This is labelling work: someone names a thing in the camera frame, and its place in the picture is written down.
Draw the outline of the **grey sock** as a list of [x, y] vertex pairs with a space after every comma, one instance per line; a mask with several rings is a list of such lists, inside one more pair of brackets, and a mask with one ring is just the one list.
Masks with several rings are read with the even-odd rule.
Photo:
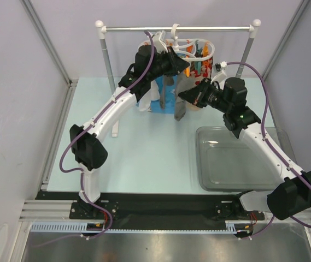
[[179, 93], [190, 90], [195, 87], [195, 79], [187, 77], [181, 73], [177, 78], [177, 85], [175, 88], [175, 106], [174, 106], [174, 119], [180, 121], [186, 114], [186, 101], [179, 97]]

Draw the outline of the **beige red sock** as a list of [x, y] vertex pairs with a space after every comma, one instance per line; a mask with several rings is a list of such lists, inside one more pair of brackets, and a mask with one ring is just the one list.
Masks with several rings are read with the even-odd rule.
[[191, 62], [189, 79], [193, 82], [193, 87], [198, 85], [202, 79], [212, 77], [213, 62], [213, 57], [205, 61]]

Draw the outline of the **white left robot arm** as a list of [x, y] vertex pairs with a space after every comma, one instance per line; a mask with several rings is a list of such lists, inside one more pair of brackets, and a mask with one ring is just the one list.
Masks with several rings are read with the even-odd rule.
[[104, 107], [82, 126], [75, 124], [70, 128], [71, 150], [81, 169], [79, 196], [84, 201], [81, 211], [86, 217], [96, 218], [101, 211], [96, 201], [101, 196], [99, 169], [108, 157], [103, 146], [107, 133], [150, 91], [153, 81], [161, 76], [177, 76], [189, 65], [170, 46], [157, 52], [151, 45], [142, 45]]

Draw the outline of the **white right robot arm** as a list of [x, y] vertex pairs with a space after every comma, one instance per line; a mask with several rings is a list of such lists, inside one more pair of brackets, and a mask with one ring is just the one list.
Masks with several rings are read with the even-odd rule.
[[279, 183], [272, 191], [241, 194], [232, 205], [233, 214], [245, 219], [252, 211], [262, 211], [285, 220], [311, 208], [311, 171], [305, 172], [271, 139], [260, 118], [246, 105], [247, 93], [243, 79], [227, 78], [220, 89], [205, 78], [178, 96], [198, 108], [210, 106], [222, 112], [226, 128], [256, 154]]

